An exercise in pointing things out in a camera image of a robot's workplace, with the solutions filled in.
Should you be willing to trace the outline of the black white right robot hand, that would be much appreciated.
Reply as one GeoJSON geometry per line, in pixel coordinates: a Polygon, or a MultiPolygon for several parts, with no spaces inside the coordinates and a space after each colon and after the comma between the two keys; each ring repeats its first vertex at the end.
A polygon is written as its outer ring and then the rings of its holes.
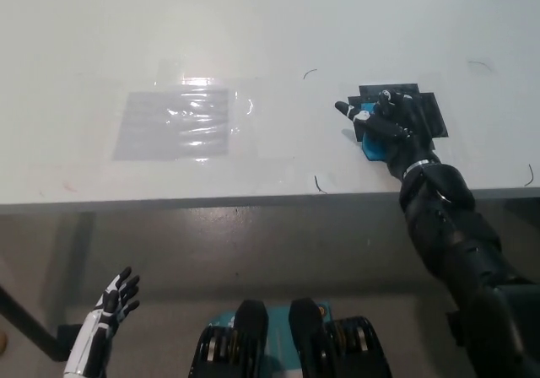
{"type": "Polygon", "coordinates": [[[385,151],[384,162],[398,180],[416,167],[440,161],[424,113],[411,95],[384,89],[372,112],[344,101],[336,102],[335,108],[380,144],[385,151]]]}

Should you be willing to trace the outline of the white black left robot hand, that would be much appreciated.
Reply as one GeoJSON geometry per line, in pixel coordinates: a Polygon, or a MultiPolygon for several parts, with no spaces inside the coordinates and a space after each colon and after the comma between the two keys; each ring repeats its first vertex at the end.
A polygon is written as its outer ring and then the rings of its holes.
{"type": "Polygon", "coordinates": [[[126,267],[106,286],[86,316],[65,365],[65,377],[105,377],[112,341],[119,326],[140,302],[135,298],[140,277],[126,267]]]}

